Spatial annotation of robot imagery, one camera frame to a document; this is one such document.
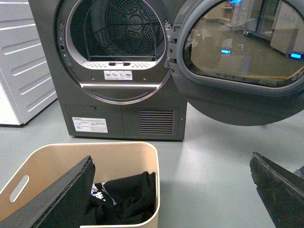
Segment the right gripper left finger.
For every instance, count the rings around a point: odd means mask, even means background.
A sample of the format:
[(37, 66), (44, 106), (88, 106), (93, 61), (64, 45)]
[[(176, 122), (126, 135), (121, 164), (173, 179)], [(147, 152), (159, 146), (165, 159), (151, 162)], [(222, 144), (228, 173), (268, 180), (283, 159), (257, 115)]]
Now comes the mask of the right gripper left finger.
[(78, 228), (89, 202), (95, 176), (91, 156), (0, 222), (2, 228)]

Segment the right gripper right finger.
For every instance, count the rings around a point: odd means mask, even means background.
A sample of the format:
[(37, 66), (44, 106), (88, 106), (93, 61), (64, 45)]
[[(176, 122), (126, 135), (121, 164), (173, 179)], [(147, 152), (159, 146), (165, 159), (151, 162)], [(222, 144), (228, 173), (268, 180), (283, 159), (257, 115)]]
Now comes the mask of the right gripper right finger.
[(253, 152), (250, 170), (256, 190), (277, 228), (304, 226), (304, 168), (290, 172)]

